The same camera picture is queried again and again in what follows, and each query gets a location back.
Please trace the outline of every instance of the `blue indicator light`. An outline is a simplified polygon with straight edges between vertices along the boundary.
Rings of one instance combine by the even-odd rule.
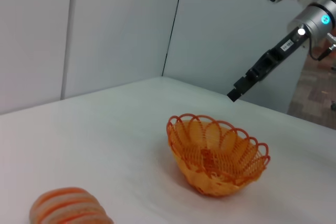
[[[322,23],[324,23],[326,25],[326,24],[329,24],[330,17],[328,15],[323,15],[321,20],[322,20]]]

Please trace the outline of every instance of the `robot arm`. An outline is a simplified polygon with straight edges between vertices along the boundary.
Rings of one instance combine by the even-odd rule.
[[[281,0],[270,0],[273,3]],[[297,0],[304,10],[288,25],[289,34],[275,47],[268,50],[244,77],[235,84],[234,89],[227,95],[232,101],[236,101],[258,81],[261,81],[274,68],[281,64],[300,46],[311,48],[327,38],[332,46],[318,58],[322,60],[333,50],[336,50],[336,38],[330,33],[335,28],[336,0]]]

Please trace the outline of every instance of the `label sticker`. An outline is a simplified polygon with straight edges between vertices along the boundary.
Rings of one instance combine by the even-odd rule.
[[[281,49],[286,52],[288,48],[290,48],[292,45],[294,45],[294,42],[291,40],[288,40],[282,47]]]

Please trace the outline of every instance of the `patterned floor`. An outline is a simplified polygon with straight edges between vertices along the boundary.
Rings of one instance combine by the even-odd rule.
[[[336,130],[336,71],[333,59],[318,63],[307,58],[287,114]]]

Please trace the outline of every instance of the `white light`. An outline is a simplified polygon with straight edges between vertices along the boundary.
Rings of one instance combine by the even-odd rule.
[[[303,28],[300,28],[300,29],[298,30],[298,34],[301,35],[301,36],[303,36],[303,35],[306,34],[306,30],[304,30]]]

